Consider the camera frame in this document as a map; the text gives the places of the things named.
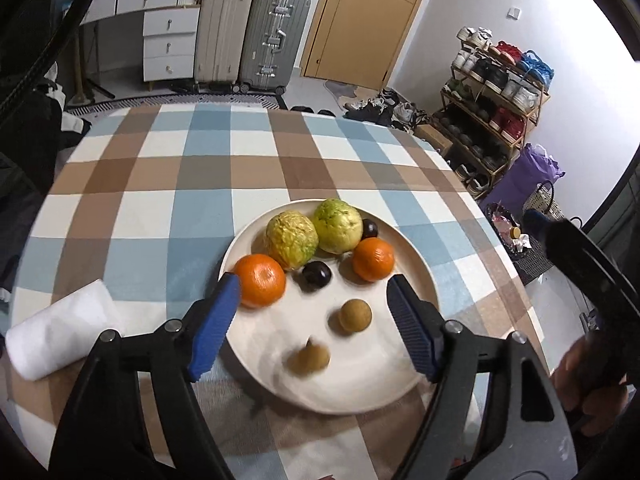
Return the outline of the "person's right hand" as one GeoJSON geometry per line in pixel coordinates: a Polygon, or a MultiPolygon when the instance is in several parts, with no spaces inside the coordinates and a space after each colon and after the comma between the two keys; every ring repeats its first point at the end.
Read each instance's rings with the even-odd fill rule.
{"type": "Polygon", "coordinates": [[[596,330],[575,341],[551,375],[563,410],[579,412],[573,426],[586,437],[604,434],[623,413],[628,391],[622,357],[614,338],[596,330]]]}

